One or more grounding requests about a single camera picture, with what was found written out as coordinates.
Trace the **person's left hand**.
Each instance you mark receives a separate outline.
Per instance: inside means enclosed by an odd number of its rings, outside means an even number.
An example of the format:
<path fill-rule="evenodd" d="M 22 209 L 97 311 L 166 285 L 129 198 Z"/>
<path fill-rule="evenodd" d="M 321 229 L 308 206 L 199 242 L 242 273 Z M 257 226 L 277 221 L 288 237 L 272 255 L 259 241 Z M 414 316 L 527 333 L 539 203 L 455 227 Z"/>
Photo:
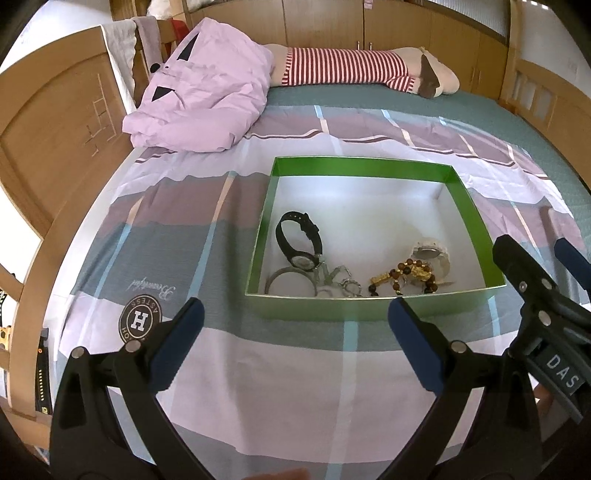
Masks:
<path fill-rule="evenodd" d="M 243 480 L 311 480 L 311 473 L 306 468 L 297 468 L 283 472 L 253 475 Z"/>

